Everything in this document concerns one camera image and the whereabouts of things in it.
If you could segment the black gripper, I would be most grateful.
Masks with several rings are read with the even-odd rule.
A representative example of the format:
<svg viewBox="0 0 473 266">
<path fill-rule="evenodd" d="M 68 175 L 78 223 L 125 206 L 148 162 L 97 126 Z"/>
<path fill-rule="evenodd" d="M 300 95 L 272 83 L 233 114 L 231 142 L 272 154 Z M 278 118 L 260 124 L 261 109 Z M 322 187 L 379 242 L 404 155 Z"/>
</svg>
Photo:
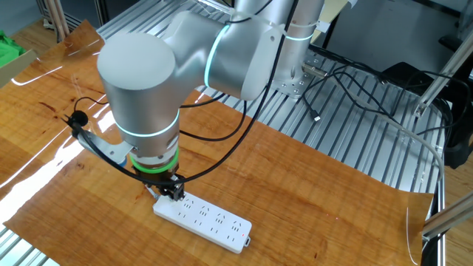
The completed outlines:
<svg viewBox="0 0 473 266">
<path fill-rule="evenodd" d="M 141 176 L 147 180 L 146 186 L 149 188 L 157 188 L 162 197 L 168 197 L 170 200 L 174 201 L 180 201 L 185 197 L 184 184 L 174 184 L 174 181 L 184 179 L 184 177 L 179 174 L 171 173 L 170 171 L 164 171 L 159 174 L 142 172 Z"/>
</svg>

